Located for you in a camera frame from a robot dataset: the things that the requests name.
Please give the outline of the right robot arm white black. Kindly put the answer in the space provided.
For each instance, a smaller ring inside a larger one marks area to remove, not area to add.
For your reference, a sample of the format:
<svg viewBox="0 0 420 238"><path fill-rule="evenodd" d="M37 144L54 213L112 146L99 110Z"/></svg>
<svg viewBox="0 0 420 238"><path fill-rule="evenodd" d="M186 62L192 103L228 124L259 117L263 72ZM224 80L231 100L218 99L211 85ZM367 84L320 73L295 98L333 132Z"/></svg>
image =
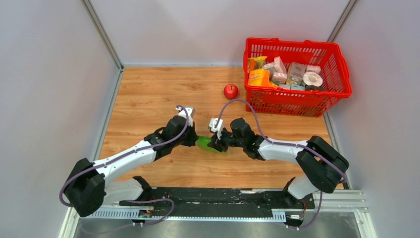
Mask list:
<svg viewBox="0 0 420 238"><path fill-rule="evenodd" d="M281 200L287 207L296 207L317 191L332 193L349 168L349 162L319 136L295 142L264 138L255 134L243 118L233 120L230 128L223 126L222 119L212 118L209 129L213 136L208 147L218 152L238 147L254 160L280 160L300 166L304 174L293 177L283 188Z"/></svg>

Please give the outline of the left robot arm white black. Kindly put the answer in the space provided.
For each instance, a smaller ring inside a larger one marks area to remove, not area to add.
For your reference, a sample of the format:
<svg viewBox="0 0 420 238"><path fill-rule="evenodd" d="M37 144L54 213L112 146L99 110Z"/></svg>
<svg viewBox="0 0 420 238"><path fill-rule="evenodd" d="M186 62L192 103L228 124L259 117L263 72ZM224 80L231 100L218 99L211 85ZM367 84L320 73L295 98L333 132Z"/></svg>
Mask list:
<svg viewBox="0 0 420 238"><path fill-rule="evenodd" d="M79 160L59 192L60 202L73 207L80 217L113 203L147 205L152 198L151 187L141 176L125 181L116 179L169 155L179 145L195 146L197 140L192 116L174 116L165 127L125 151L94 162Z"/></svg>

